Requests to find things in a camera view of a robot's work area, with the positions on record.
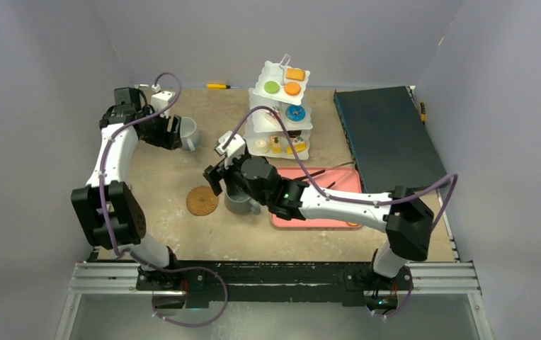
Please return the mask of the round waffle coaster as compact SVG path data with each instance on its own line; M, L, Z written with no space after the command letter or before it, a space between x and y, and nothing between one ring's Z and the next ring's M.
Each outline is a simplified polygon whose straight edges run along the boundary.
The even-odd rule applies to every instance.
M219 198L209 186L193 188L186 196L188 212L195 216L209 215L215 211L219 204Z

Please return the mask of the white small cup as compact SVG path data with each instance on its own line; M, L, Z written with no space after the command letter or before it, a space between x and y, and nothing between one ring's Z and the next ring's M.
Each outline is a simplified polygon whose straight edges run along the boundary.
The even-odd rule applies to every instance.
M182 117L180 124L180 139L184 150L194 152L200 144L198 125L194 119Z

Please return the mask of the grey mug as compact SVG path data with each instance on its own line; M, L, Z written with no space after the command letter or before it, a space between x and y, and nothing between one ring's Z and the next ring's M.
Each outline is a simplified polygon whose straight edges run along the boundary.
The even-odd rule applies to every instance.
M261 206L243 191L228 191L225 193L224 205L235 215L260 215Z

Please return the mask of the white round cake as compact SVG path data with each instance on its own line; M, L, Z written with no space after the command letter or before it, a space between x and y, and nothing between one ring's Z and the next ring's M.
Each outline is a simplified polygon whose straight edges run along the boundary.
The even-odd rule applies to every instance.
M270 150L268 140L257 139L254 141L254 151L260 154L266 154Z

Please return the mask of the yellow triangular sprinkle cake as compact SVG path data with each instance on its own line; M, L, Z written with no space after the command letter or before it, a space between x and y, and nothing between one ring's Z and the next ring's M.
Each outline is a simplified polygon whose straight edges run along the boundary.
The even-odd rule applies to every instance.
M287 154L293 154L293 152L300 153L307 149L307 141L301 135L291 137L285 148Z

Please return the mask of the blue frosted donut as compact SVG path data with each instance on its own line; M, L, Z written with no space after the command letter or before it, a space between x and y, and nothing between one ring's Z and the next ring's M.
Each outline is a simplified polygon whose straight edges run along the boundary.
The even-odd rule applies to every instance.
M285 117L290 122L300 123L307 117L307 114L303 106L289 105L285 109Z

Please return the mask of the green round macaron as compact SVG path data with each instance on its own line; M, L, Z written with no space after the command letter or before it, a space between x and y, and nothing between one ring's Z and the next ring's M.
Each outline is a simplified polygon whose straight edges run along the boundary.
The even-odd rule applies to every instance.
M272 80L266 81L263 85L263 90L267 94L276 94L277 92L279 92L280 89L281 87L279 83Z

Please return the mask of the white three-tier cake stand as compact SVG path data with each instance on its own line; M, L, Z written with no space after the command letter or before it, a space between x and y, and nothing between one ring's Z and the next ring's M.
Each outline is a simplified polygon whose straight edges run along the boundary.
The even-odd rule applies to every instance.
M304 81L296 81L300 84L302 90L298 96L289 96L283 91L286 82L293 81L285 78L285 70L290 66L290 56L284 55L281 61L272 62L265 61L258 80L254 87L248 89L249 92L249 108L255 111L247 118L244 126L244 139L246 140L249 152L252 155L261 157L272 157L282 159L294 159L294 154L297 154L301 160L309 158L310 137L313 128L312 124L312 108L305 100L305 91L309 81L310 71L306 71L306 79ZM266 81L276 81L281 89L275 94L266 93L263 90L263 85ZM285 117L285 109L289 105L303 106L306 110L307 117L300 123L290 122ZM269 137L275 135L280 139L282 152L273 154L269 150L266 154L260 154L254 151L254 141L257 139L268 140ZM307 149L303 152L287 154L285 148L291 137L301 135L307 141Z

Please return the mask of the orange round cookie bottom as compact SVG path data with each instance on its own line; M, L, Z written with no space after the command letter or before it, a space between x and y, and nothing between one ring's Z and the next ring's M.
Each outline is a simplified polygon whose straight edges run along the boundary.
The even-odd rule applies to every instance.
M298 96L301 90L300 84L296 81L286 82L283 87L283 91L289 96Z

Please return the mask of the pink serving tray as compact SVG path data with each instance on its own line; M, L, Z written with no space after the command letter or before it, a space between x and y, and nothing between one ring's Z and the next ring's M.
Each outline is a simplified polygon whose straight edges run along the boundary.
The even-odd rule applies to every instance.
M332 169L319 166L309 168L311 174L321 170L325 170L325 172L313 176L321 187L352 193L362 192L357 170L349 166L338 166ZM328 219L283 220L274 214L270 214L270 223L280 230L356 230L361 228L361 225L352 222Z

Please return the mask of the orange rectangular biscuit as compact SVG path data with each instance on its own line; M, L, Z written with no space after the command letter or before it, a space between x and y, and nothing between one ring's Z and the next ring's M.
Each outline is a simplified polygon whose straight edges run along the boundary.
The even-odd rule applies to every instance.
M293 81L304 81L306 79L306 71L303 69L288 67L285 70L285 78Z

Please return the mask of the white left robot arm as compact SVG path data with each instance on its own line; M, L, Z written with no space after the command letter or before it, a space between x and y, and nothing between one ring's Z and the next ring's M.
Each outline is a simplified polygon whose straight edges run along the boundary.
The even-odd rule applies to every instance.
M101 146L86 184L71 193L71 203L87 242L129 254L165 290L181 282L176 255L147 232L146 217L131 191L127 174L138 142L167 150L181 148L181 117L170 107L178 99L172 91L155 89L150 99L139 88L114 90L115 103L98 122Z

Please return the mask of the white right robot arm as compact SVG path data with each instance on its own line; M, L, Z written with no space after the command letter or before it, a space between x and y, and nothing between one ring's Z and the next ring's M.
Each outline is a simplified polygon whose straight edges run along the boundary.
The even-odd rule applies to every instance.
M223 159L203 172L213 193L236 188L282 220L338 220L386 234L368 279L376 288L392 283L409 261L425 261L434 230L433 211L407 188L385 193L352 193L285 178L263 157Z

